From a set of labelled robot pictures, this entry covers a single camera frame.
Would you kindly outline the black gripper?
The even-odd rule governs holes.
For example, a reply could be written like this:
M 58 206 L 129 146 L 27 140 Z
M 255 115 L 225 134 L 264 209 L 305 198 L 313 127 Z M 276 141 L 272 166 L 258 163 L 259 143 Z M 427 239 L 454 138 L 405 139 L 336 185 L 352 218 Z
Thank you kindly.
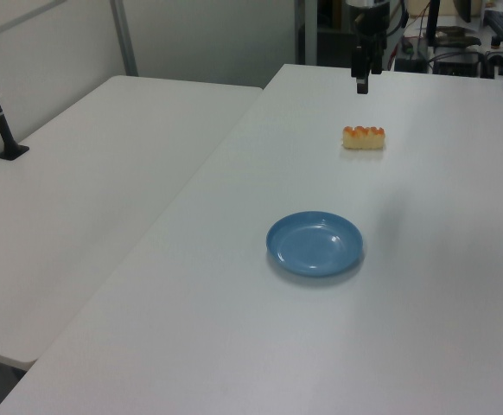
M 351 7 L 351 24 L 360 43 L 371 43 L 371 73 L 383 71 L 384 39 L 390 24 L 390 7 Z M 368 94 L 370 61 L 367 50 L 358 45 L 352 52 L 351 75 L 356 80 L 358 94 Z

